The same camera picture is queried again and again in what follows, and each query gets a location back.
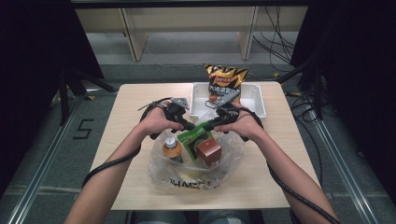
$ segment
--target table top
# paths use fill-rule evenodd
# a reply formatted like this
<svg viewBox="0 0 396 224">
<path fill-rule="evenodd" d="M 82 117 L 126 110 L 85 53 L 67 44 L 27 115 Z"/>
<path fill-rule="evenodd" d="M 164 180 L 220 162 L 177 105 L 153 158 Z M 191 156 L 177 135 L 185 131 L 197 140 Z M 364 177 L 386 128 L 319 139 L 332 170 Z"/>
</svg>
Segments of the table top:
<svg viewBox="0 0 396 224">
<path fill-rule="evenodd" d="M 281 148 L 315 181 L 312 163 L 290 112 L 285 95 L 277 82 L 257 82 L 262 89 L 266 118 L 264 129 Z M 92 169 L 102 164 L 138 123 L 147 103 L 163 97 L 185 97 L 191 104 L 192 83 L 126 84 L 121 86 L 107 121 Z M 257 146 L 246 142 L 245 156 L 219 188 L 183 189 L 165 192 L 149 181 L 149 158 L 154 141 L 147 137 L 134 158 L 120 189 L 113 210 L 202 210 L 260 209 L 289 207 L 286 198 L 268 172 L 264 156 Z"/>
<path fill-rule="evenodd" d="M 35 4 L 75 8 L 308 6 L 312 0 L 33 0 Z"/>
</svg>

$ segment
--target bottle cap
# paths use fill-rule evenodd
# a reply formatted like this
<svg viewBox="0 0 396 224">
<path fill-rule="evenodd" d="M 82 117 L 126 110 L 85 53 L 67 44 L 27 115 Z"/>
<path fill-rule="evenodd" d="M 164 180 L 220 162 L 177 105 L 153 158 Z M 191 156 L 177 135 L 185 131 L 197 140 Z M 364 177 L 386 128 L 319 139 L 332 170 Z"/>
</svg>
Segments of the bottle cap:
<svg viewBox="0 0 396 224">
<path fill-rule="evenodd" d="M 165 139 L 165 144 L 169 148 L 173 148 L 176 146 L 176 139 L 174 137 L 167 137 Z"/>
</svg>

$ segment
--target wooden table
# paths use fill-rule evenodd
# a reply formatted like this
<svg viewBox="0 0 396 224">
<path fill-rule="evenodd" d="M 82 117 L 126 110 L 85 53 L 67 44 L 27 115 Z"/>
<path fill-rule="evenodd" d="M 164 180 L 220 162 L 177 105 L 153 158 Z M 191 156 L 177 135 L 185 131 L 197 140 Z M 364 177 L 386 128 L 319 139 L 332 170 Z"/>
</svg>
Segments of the wooden table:
<svg viewBox="0 0 396 224">
<path fill-rule="evenodd" d="M 285 95 L 277 82 L 260 82 L 266 118 L 265 130 L 285 152 L 317 182 L 303 140 L 291 115 Z M 185 97 L 191 104 L 192 83 L 128 84 L 120 88 L 113 105 L 92 169 L 102 164 L 138 123 L 137 108 L 163 97 Z M 218 189 L 184 189 L 164 192 L 155 189 L 148 177 L 149 156 L 154 141 L 146 138 L 134 158 L 113 210 L 202 210 L 261 209 L 289 207 L 280 187 L 268 172 L 265 158 L 251 142 L 245 157 L 230 178 Z"/>
</svg>

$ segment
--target plastic bag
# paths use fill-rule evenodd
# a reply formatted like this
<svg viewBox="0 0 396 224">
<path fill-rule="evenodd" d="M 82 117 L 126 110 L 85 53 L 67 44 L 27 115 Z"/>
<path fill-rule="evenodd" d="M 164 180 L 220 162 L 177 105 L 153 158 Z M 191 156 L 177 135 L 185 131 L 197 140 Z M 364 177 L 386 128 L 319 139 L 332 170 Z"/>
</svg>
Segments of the plastic bag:
<svg viewBox="0 0 396 224">
<path fill-rule="evenodd" d="M 207 120 L 203 116 L 197 123 Z M 176 136 L 168 131 L 163 132 L 154 142 L 148 167 L 148 177 L 156 189 L 216 189 L 230 176 L 244 156 L 245 143 L 238 134 L 229 132 L 213 135 L 221 145 L 221 159 L 212 168 L 205 167 L 199 160 L 180 163 L 163 155 L 163 143 L 167 136 Z"/>
</svg>

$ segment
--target food package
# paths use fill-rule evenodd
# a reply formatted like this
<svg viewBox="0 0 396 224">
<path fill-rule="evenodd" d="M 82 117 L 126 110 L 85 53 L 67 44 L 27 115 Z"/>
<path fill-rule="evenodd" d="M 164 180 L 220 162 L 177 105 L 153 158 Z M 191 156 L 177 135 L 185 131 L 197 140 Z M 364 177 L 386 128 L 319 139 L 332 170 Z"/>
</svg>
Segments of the food package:
<svg viewBox="0 0 396 224">
<path fill-rule="evenodd" d="M 219 96 L 240 90 L 245 81 L 248 70 L 245 68 L 227 67 L 205 63 L 205 70 L 209 74 L 209 100 L 216 102 Z M 240 93 L 233 102 L 240 102 Z"/>
</svg>

